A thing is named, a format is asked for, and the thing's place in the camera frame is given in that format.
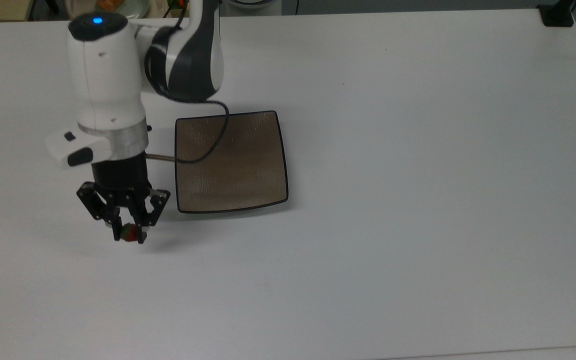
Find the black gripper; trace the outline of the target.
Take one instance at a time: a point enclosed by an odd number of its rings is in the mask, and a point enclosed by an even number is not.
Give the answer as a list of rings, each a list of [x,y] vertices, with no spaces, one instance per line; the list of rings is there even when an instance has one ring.
[[[134,225],[130,240],[143,244],[147,231],[154,227],[171,198],[164,189],[152,189],[148,178],[145,153],[115,161],[94,162],[91,165],[93,182],[84,182],[77,190],[86,210],[96,221],[103,221],[112,229],[113,239],[121,240],[121,210],[104,200],[130,199],[130,215]]]

